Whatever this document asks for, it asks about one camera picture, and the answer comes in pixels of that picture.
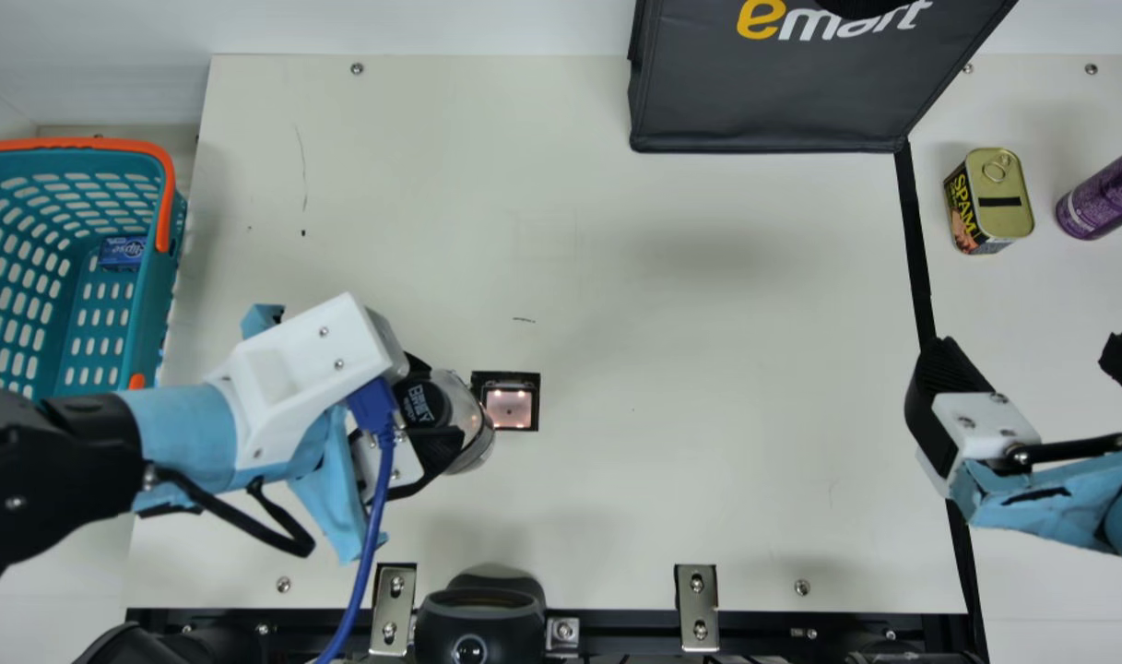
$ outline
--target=metal bracket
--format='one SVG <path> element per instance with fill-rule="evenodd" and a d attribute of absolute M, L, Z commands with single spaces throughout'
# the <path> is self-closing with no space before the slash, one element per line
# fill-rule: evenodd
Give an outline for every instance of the metal bracket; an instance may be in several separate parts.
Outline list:
<path fill-rule="evenodd" d="M 680 612 L 683 652 L 719 652 L 716 564 L 675 564 L 674 607 Z"/>
<path fill-rule="evenodd" d="M 549 656 L 579 656 L 581 621 L 578 618 L 549 618 L 544 653 Z"/>
<path fill-rule="evenodd" d="M 410 648 L 415 564 L 380 564 L 371 584 L 370 655 L 404 656 Z"/>

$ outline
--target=mark on table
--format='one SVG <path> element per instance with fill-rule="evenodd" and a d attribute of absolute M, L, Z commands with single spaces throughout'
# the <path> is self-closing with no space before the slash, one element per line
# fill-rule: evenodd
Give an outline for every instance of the mark on table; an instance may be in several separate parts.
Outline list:
<path fill-rule="evenodd" d="M 294 137 L 298 139 L 298 157 L 303 159 L 303 211 L 307 211 L 307 149 L 303 147 L 303 132 L 298 131 L 298 125 L 294 127 Z"/>

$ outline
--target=basket handle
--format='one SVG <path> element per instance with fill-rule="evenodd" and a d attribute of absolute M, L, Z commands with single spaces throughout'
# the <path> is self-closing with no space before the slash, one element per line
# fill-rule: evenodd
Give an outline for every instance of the basket handle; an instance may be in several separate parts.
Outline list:
<path fill-rule="evenodd" d="M 156 158 L 163 167 L 163 199 L 159 201 L 159 219 L 155 227 L 155 251 L 168 252 L 172 248 L 172 203 L 176 194 L 176 168 L 172 156 L 155 142 L 126 138 L 85 138 L 85 136 L 47 136 L 46 138 L 19 138 L 0 140 L 0 153 L 18 150 L 47 150 L 47 148 L 83 148 L 84 150 L 113 150 L 116 153 L 138 153 Z"/>

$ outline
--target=white tabletop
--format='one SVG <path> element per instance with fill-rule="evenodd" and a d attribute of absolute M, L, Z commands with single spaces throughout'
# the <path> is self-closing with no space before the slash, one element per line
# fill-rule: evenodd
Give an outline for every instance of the white tabletop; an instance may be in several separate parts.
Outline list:
<path fill-rule="evenodd" d="M 1122 155 L 1122 56 L 974 65 L 912 135 L 937 332 L 958 341 L 1046 442 L 1122 432 L 1122 387 L 1097 367 L 1109 333 L 1122 332 L 1122 228 L 1084 242 L 1052 215 L 1061 194 Z M 941 179 L 972 148 L 994 146 L 1020 156 L 1037 228 L 997 256 L 962 256 Z M 974 540 L 987 619 L 1074 620 L 1079 636 L 1080 621 L 1120 627 L 1121 559 L 1001 531 Z M 1104 630 L 1093 630 L 1096 643 L 1122 643 Z"/>
<path fill-rule="evenodd" d="M 620 58 L 351 62 L 212 62 L 165 382 L 252 303 L 351 290 L 432 365 L 543 375 L 539 433 L 387 510 L 379 559 L 421 596 L 494 562 L 558 608 L 673 609 L 671 566 L 716 563 L 723 609 L 964 609 L 902 419 L 891 156 L 637 155 Z M 338 608 L 353 574 L 168 516 L 136 525 L 126 601 Z"/>

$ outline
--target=camera lens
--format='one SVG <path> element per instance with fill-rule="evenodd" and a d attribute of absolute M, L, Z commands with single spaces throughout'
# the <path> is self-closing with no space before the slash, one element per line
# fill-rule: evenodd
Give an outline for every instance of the camera lens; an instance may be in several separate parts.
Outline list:
<path fill-rule="evenodd" d="M 484 664 L 486 644 L 476 635 L 466 635 L 454 646 L 454 664 Z"/>

